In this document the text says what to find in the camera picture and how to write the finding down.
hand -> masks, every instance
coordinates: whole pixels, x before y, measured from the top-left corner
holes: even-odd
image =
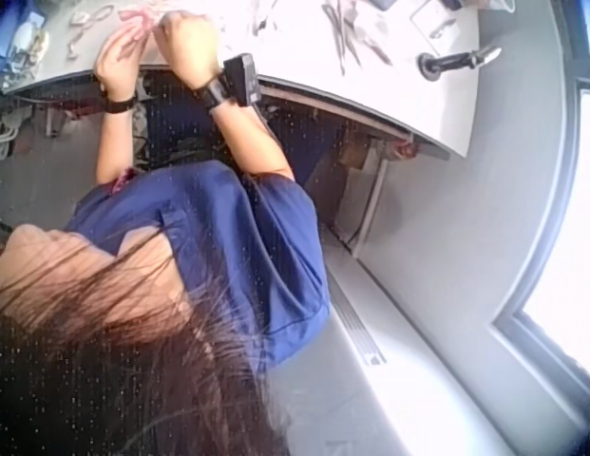
[[[203,16],[168,12],[154,34],[163,58],[192,89],[206,86],[220,74],[217,31]]]
[[[148,39],[140,24],[126,24],[108,37],[101,49],[94,73],[113,102],[134,96],[141,57]]]

workbench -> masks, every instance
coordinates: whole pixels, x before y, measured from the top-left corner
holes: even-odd
[[[448,55],[478,49],[475,9],[449,12],[456,33],[446,36],[437,47],[411,20],[417,11],[426,8],[428,0],[398,0],[383,13],[390,42],[385,51],[392,66],[369,48],[357,46],[362,67],[346,55],[343,74],[333,26],[321,8],[321,0],[278,0],[268,26],[257,36],[251,31],[250,15],[251,2],[255,1],[258,0],[216,0],[224,9],[219,58],[251,52],[265,94],[350,117],[401,138],[414,134],[466,156],[476,107],[478,71],[465,68],[430,82],[419,72],[416,59],[423,52]],[[84,0],[72,6],[65,2],[44,26],[50,35],[49,51],[35,78],[4,89],[5,93],[23,93],[31,87],[91,73],[106,37],[120,26],[117,11],[86,33],[77,45],[80,56],[76,60],[67,58],[67,43],[76,35],[69,22],[75,11],[91,13],[109,4]],[[192,2],[181,0],[181,4],[190,9]],[[143,68],[165,69],[153,39],[144,53]]]

black wristwatch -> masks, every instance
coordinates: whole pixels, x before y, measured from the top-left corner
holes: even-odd
[[[129,111],[130,109],[134,108],[138,100],[139,99],[135,93],[132,98],[126,100],[125,102],[113,102],[108,99],[106,92],[103,92],[103,108],[105,109],[105,112],[108,112],[109,114],[120,114],[122,112]]]
[[[220,74],[204,87],[197,90],[198,96],[206,109],[211,110],[231,98],[224,74]]]

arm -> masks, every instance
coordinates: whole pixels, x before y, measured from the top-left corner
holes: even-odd
[[[96,182],[116,180],[134,162],[132,112],[105,114],[96,163]]]
[[[101,50],[94,72],[114,102],[134,96],[146,36],[140,25],[129,24],[113,33]],[[132,112],[105,113],[96,163],[96,182],[116,180],[134,162]]]
[[[191,89],[206,86],[220,74],[217,33],[200,16],[173,11],[155,30],[155,41],[175,74]],[[211,112],[239,168],[249,174],[279,174],[294,180],[279,144],[252,107],[227,102]]]
[[[227,102],[214,108],[211,114],[239,169],[253,175],[279,174],[295,180],[284,152],[252,107]]]

gray wall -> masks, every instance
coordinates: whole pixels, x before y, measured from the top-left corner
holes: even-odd
[[[482,70],[468,158],[392,163],[361,260],[516,450],[548,455],[581,423],[491,327],[542,229],[564,123],[552,9],[517,4],[481,18],[504,52]]]

